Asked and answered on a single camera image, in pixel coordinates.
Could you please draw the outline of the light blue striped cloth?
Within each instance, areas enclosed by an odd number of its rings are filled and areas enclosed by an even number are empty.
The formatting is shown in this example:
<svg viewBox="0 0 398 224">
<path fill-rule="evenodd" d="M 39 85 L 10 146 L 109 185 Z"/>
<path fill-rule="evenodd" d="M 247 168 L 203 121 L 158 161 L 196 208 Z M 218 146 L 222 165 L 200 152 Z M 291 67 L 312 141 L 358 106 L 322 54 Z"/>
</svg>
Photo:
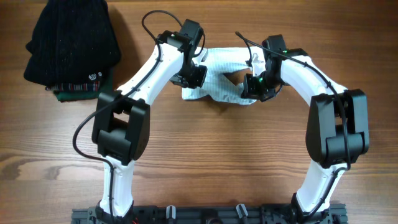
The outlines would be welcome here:
<svg viewBox="0 0 398 224">
<path fill-rule="evenodd" d="M 198 100 L 210 96 L 213 100 L 222 103 L 235 103 L 251 105 L 254 99 L 242 98 L 243 84 L 235 85 L 227 76 L 249 68 L 249 56 L 254 56 L 254 61 L 264 62 L 262 50 L 258 47 L 227 47 L 212 48 L 206 52 L 204 61 L 200 65 L 207 68 L 206 78 L 201 87 L 182 90 L 184 100 Z"/>
</svg>

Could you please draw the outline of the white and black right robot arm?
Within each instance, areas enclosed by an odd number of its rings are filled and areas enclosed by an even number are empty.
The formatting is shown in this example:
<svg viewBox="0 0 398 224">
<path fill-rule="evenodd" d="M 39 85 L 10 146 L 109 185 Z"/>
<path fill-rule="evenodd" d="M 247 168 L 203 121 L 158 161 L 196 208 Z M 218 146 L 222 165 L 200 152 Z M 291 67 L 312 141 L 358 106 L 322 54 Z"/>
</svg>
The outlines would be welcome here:
<svg viewBox="0 0 398 224">
<path fill-rule="evenodd" d="M 291 223 L 320 222 L 341 176 L 369 149 L 368 105 L 360 89 L 349 90 L 325 75 L 303 49 L 288 49 L 281 35 L 249 50 L 242 98 L 265 102 L 290 85 L 309 105 L 305 143 L 311 158 L 302 186 L 292 196 Z"/>
</svg>

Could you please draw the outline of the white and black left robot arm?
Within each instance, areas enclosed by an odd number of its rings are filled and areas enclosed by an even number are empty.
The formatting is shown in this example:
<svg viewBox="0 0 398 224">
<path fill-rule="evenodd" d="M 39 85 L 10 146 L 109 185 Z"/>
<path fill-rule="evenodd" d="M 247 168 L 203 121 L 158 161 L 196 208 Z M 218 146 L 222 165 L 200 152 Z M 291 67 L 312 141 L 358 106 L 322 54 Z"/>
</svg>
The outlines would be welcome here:
<svg viewBox="0 0 398 224">
<path fill-rule="evenodd" d="M 197 47 L 204 38 L 201 25 L 189 19 L 178 32 L 164 31 L 132 79 L 114 92 L 100 94 L 92 141 L 105 168 L 104 195 L 96 206 L 101 222 L 132 220 L 134 164 L 149 141 L 151 105 L 167 82 L 191 89 L 203 85 L 207 68 L 194 59 L 203 55 Z"/>
</svg>

